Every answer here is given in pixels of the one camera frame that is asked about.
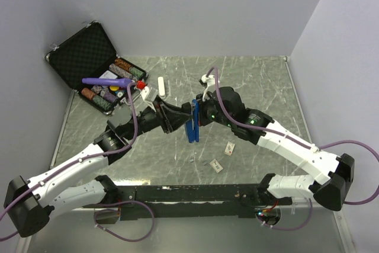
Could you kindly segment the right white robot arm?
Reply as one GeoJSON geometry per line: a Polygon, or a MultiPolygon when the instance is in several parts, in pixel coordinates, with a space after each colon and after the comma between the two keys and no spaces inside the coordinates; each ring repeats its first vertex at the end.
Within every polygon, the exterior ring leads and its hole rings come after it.
{"type": "Polygon", "coordinates": [[[198,94],[199,124],[218,123],[239,139],[282,156],[305,173],[298,176],[267,174],[258,196],[264,204],[285,197],[313,198],[321,206],[340,211],[354,180],[355,160],[311,145],[257,109],[247,108],[231,87],[198,94]]]}

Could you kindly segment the white stapler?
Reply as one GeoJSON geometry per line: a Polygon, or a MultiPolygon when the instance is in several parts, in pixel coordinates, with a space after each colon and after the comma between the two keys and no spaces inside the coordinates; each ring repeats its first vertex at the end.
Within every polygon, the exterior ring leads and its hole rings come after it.
{"type": "Polygon", "coordinates": [[[162,76],[158,77],[158,91],[161,98],[166,97],[165,81],[162,76]]]}

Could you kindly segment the staple box with red label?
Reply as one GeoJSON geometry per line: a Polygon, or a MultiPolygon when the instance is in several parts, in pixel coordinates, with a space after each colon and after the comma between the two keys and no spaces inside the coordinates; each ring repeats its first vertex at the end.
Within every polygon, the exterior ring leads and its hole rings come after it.
{"type": "Polygon", "coordinates": [[[227,145],[226,145],[226,148],[224,150],[224,153],[226,155],[232,155],[232,153],[234,151],[234,148],[235,148],[235,144],[232,143],[232,142],[228,142],[227,145]]]}

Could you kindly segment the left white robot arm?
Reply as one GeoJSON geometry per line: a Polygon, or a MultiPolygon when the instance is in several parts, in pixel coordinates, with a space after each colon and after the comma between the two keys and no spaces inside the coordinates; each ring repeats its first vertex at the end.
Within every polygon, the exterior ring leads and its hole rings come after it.
{"type": "Polygon", "coordinates": [[[110,179],[95,178],[78,187],[75,183],[122,158],[139,135],[158,127],[172,133],[182,126],[195,125],[197,117],[195,101],[177,107],[156,97],[148,101],[140,113],[132,108],[128,122],[109,121],[106,130],[93,143],[66,162],[27,180],[21,176],[11,180],[4,214],[13,222],[15,233],[25,238],[40,231],[53,216],[61,213],[91,204],[113,205],[117,192],[110,179]]]}

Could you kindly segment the blue stapler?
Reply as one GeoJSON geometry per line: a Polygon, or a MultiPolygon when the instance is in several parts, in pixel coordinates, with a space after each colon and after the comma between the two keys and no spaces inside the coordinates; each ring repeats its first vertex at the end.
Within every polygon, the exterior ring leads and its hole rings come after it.
{"type": "Polygon", "coordinates": [[[191,103],[192,119],[185,123],[185,133],[189,143],[198,143],[200,141],[199,131],[199,114],[200,108],[196,99],[191,103]]]}

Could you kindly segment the small white staple box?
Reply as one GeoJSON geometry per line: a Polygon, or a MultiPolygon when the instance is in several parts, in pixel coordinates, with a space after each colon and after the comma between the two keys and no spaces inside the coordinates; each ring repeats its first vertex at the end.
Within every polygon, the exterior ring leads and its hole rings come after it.
{"type": "Polygon", "coordinates": [[[210,166],[212,167],[212,169],[215,170],[216,173],[219,173],[223,170],[223,167],[221,166],[221,164],[216,159],[213,159],[210,162],[210,166]]]}

